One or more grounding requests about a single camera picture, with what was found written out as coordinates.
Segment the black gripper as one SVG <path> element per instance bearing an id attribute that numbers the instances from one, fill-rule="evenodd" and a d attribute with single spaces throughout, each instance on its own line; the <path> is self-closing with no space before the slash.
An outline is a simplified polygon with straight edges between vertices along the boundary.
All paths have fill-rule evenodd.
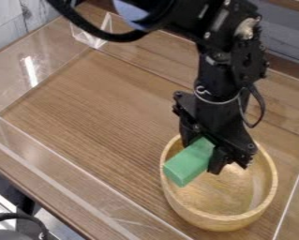
<path id="1" fill-rule="evenodd" d="M 257 154 L 247 132 L 257 124 L 245 116 L 254 85 L 237 87 L 231 82 L 224 85 L 216 94 L 211 84 L 196 79 L 191 93 L 175 91 L 172 96 L 183 146 L 188 147 L 200 137 L 214 144 L 208 164 L 212 174 L 219 174 L 231 163 L 246 169 Z"/>

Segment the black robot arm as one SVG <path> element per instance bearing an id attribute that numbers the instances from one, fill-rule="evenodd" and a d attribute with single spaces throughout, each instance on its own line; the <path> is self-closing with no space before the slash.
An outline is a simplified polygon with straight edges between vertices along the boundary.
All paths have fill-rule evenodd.
<path id="1" fill-rule="evenodd" d="M 262 15 L 250 0 L 111 0 L 131 30 L 100 29 L 68 0 L 47 0 L 60 15 L 92 36 L 111 42 L 134 42 L 164 30 L 190 40 L 199 67 L 192 91 L 175 92 L 180 138 L 188 145 L 199 137 L 214 144 L 207 171 L 226 165 L 246 168 L 258 152 L 247 132 L 257 124 L 246 117 L 250 99 L 266 101 L 255 83 L 267 77 L 270 62 L 262 43 Z"/>

